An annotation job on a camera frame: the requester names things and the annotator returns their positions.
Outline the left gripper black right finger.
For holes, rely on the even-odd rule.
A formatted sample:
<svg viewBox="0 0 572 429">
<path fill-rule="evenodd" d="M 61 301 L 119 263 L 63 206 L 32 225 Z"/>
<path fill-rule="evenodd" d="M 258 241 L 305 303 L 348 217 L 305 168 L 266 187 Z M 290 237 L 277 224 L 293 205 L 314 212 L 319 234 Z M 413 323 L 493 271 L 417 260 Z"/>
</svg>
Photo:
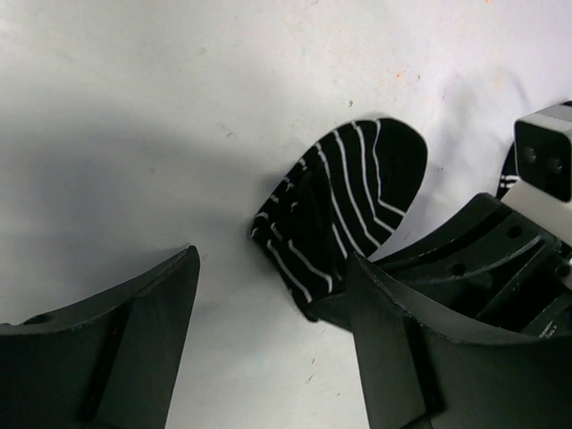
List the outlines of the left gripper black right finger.
<svg viewBox="0 0 572 429">
<path fill-rule="evenodd" d="M 373 428 L 568 428 L 571 339 L 457 313 L 362 257 L 349 318 Z"/>
</svg>

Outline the black sock thin white stripes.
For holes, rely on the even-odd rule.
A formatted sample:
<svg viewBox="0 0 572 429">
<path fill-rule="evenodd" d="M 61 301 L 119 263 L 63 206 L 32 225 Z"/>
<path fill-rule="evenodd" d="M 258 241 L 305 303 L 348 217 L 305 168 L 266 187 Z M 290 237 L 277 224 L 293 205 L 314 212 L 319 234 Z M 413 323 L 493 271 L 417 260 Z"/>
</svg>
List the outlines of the black sock thin white stripes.
<svg viewBox="0 0 572 429">
<path fill-rule="evenodd" d="M 371 257 L 399 228 L 421 188 L 424 138 L 391 117 L 347 122 L 285 174 L 251 223 L 301 314 L 344 290 L 346 263 Z"/>
</svg>

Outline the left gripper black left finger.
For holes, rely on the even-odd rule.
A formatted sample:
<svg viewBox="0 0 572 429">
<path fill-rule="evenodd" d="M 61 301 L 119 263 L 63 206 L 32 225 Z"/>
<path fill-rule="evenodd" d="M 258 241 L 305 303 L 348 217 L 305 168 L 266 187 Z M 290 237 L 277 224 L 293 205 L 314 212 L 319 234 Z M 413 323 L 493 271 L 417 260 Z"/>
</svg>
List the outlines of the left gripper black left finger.
<svg viewBox="0 0 572 429">
<path fill-rule="evenodd" d="M 2 427 L 164 427 L 199 270 L 188 247 L 90 298 L 3 324 Z"/>
</svg>

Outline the black ankle sock white cuff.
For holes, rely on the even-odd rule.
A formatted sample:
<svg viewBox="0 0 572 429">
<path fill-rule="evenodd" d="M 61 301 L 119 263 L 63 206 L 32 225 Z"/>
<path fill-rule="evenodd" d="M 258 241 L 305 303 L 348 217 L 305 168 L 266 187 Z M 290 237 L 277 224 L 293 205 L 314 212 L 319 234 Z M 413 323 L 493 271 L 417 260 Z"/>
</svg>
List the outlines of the black ankle sock white cuff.
<svg viewBox="0 0 572 429">
<path fill-rule="evenodd" d="M 519 180 L 520 177 L 517 174 L 516 146 L 515 143 L 512 143 L 500 172 L 495 197 L 502 199 Z"/>
</svg>

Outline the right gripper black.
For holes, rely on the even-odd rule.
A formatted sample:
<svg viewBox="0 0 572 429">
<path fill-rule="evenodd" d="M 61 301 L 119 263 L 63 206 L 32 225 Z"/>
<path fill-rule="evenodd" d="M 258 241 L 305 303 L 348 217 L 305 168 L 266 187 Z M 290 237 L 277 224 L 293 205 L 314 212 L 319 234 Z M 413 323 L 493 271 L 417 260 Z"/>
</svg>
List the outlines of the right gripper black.
<svg viewBox="0 0 572 429">
<path fill-rule="evenodd" d="M 570 268 L 560 249 L 480 193 L 429 235 L 366 267 L 479 322 L 546 339 L 569 331 Z"/>
</svg>

